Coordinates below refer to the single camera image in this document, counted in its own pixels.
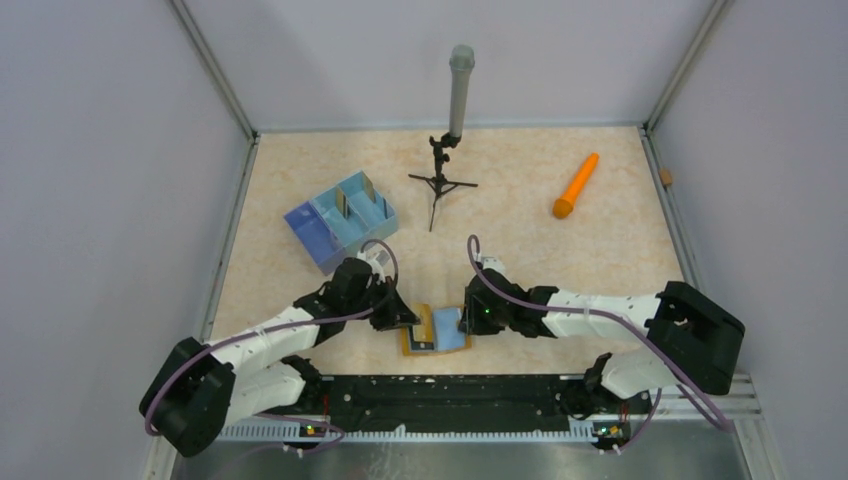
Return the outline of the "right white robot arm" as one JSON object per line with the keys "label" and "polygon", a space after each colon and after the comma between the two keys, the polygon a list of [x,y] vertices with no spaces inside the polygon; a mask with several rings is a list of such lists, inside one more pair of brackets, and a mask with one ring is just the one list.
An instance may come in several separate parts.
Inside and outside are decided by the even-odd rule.
{"label": "right white robot arm", "polygon": [[593,296],[555,286],[524,289],[506,278],[498,259],[479,253],[471,266],[459,324],[469,335],[510,329],[527,338],[636,344],[602,355],[586,371],[587,400],[600,412],[647,390],[684,386],[699,398],[730,391],[746,328],[688,283],[670,281],[653,295]]}

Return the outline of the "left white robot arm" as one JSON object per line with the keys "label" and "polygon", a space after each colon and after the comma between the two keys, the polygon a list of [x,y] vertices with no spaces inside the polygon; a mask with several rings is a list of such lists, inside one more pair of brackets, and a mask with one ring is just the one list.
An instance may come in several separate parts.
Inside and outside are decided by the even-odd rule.
{"label": "left white robot arm", "polygon": [[307,377],[298,353],[360,320],[376,331],[420,322],[396,279],[375,261],[349,257],[316,291],[256,327],[210,343],[181,340],[140,401],[147,433],[191,457],[225,427],[255,414],[278,406],[302,414],[314,410],[321,388]]}

